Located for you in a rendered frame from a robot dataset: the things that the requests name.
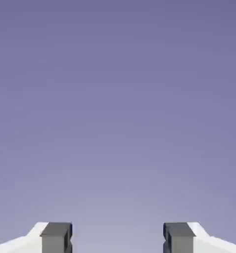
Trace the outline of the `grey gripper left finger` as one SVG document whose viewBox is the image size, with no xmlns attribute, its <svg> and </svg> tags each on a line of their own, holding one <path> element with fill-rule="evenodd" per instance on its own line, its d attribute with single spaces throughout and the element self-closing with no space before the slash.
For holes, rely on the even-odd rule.
<svg viewBox="0 0 236 253">
<path fill-rule="evenodd" d="M 73 253 L 71 222 L 37 222 L 25 236 L 0 244 L 0 253 Z"/>
</svg>

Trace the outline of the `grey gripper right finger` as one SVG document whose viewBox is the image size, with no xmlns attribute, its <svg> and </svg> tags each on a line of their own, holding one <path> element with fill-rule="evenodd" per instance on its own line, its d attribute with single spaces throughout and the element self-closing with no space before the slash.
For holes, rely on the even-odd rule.
<svg viewBox="0 0 236 253">
<path fill-rule="evenodd" d="M 236 244 L 210 236 L 198 222 L 165 222 L 163 253 L 236 253 Z"/>
</svg>

